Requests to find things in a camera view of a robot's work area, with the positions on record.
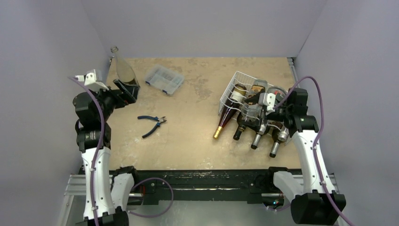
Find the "round clear bottle silver cap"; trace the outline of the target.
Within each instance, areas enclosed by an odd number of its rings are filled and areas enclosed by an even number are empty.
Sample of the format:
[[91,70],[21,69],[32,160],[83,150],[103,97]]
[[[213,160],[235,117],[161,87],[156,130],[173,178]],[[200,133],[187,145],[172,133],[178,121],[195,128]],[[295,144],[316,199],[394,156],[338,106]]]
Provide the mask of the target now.
[[[281,88],[279,86],[272,86],[272,87],[268,88],[268,90],[266,92],[267,93],[273,93],[273,94],[276,95],[275,106],[277,104],[279,104],[283,100],[283,98],[287,95],[287,92],[283,88]],[[279,123],[278,121],[268,121],[268,120],[267,120],[267,122],[268,122],[268,124],[267,124],[268,125],[268,132],[272,128],[272,126],[276,127],[275,124]],[[252,149],[255,150],[258,147],[259,142],[261,140],[261,137],[263,135],[265,135],[265,134],[257,134],[256,133],[256,135],[254,137],[254,140],[253,140],[253,142],[251,144],[251,148]]]

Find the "tall clear glass bottle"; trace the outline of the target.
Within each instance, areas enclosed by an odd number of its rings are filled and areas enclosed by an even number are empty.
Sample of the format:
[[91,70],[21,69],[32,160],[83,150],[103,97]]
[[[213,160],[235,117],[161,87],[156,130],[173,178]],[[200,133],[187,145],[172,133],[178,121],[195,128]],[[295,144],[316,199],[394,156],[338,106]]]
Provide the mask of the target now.
[[114,60],[116,61],[116,72],[119,80],[124,84],[139,87],[140,85],[137,81],[136,74],[133,68],[121,55],[121,53],[119,52],[119,48],[117,46],[112,46],[110,50],[114,55]]

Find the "square bottle gold black cap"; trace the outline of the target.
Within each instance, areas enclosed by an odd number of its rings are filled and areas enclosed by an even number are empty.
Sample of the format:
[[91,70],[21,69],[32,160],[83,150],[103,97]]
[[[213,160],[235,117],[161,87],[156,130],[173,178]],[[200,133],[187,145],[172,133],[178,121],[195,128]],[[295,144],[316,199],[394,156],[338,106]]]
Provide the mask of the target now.
[[268,82],[266,80],[255,80],[252,87],[250,88],[250,91],[248,92],[247,98],[248,96],[252,96],[257,93],[264,93],[267,87]]

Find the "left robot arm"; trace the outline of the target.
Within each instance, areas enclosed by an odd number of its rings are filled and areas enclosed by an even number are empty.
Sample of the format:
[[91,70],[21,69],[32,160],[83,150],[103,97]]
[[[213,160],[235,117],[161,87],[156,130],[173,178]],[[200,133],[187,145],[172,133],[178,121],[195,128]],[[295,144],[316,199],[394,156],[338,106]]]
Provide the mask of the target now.
[[111,128],[107,120],[115,109],[137,101],[138,85],[115,79],[116,89],[98,92],[86,89],[72,101],[78,120],[75,123],[77,146],[83,159],[86,199],[79,226],[127,226],[129,194],[140,188],[134,166],[109,169]]

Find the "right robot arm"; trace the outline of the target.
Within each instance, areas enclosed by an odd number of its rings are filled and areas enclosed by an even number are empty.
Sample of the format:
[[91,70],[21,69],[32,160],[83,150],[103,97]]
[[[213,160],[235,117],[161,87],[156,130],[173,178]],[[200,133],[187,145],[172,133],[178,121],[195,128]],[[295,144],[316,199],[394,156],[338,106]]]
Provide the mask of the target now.
[[336,191],[327,173],[319,144],[322,127],[308,114],[308,92],[290,88],[284,94],[274,89],[261,89],[248,96],[241,112],[244,117],[255,113],[265,120],[283,123],[298,152],[303,182],[300,184],[290,172],[279,170],[265,177],[265,188],[271,192],[279,189],[284,194],[296,224],[333,226],[346,199]]

